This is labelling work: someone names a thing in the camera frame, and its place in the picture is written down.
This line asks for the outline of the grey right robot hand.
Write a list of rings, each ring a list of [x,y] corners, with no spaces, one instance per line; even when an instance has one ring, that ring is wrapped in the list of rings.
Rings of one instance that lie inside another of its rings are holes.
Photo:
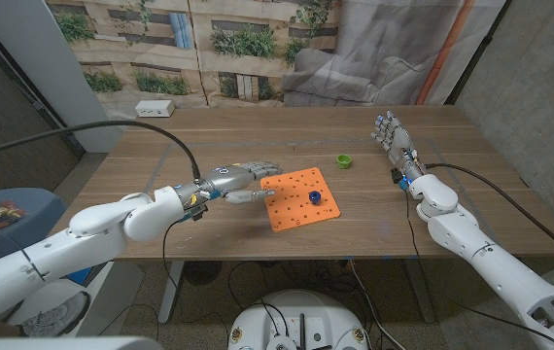
[[[387,153],[390,163],[406,181],[427,174],[426,166],[418,159],[411,137],[391,110],[374,121],[371,137]]]

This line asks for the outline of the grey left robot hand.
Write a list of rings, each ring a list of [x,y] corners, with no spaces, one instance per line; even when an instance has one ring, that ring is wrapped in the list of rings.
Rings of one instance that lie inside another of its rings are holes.
[[[211,199],[222,197],[231,204],[263,199],[275,194],[272,189],[247,191],[254,182],[281,174],[277,164],[266,161],[234,163],[213,169],[199,181],[199,188]]]

